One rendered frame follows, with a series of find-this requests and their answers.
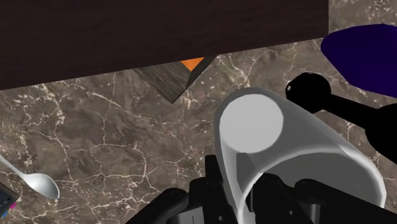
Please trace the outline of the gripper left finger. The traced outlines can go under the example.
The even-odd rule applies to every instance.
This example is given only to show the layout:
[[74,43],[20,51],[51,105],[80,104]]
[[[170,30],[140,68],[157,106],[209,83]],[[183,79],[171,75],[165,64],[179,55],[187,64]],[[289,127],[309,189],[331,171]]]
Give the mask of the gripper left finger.
[[190,181],[188,191],[164,190],[126,224],[238,224],[216,156],[205,156],[205,176]]

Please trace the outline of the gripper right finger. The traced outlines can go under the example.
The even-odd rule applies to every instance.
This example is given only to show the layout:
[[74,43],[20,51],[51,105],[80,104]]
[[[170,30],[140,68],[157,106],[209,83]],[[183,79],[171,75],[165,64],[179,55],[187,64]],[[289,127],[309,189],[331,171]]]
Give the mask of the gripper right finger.
[[247,196],[256,224],[397,224],[397,214],[313,179],[263,174]]

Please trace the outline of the white cup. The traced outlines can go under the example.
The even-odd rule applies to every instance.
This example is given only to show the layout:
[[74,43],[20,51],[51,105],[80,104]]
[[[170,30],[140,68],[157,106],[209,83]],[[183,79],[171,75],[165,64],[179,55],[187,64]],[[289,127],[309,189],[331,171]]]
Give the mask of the white cup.
[[254,224],[246,197],[264,173],[293,186],[314,179],[384,207],[384,179],[374,163],[335,130],[267,89],[242,88],[214,118],[216,157],[238,224]]

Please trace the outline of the black dumbbell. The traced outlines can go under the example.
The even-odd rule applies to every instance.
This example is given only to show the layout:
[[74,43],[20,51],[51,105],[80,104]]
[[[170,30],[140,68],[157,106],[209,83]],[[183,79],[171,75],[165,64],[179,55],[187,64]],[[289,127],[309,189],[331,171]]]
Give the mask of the black dumbbell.
[[328,80],[316,73],[290,81],[286,98],[310,113],[323,109],[363,128],[373,148],[397,164],[397,103],[373,108],[333,95]]

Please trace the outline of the wood grain box with orange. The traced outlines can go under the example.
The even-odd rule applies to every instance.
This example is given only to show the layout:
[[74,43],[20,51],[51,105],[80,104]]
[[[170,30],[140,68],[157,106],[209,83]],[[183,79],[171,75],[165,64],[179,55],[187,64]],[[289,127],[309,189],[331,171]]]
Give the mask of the wood grain box with orange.
[[205,71],[216,56],[133,69],[171,104]]

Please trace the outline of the silver spoon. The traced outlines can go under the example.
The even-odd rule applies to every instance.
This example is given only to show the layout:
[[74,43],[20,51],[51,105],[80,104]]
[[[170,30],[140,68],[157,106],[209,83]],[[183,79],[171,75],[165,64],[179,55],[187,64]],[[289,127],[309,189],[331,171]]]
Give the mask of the silver spoon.
[[56,182],[47,174],[25,174],[0,155],[0,162],[18,175],[30,188],[48,199],[58,199],[60,190]]

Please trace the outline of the dark blue plate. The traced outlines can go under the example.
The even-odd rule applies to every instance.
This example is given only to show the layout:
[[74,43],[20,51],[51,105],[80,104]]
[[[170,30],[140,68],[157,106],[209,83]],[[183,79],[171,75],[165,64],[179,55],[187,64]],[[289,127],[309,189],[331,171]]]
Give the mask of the dark blue plate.
[[397,98],[397,26],[335,31],[322,40],[321,51],[352,86]]

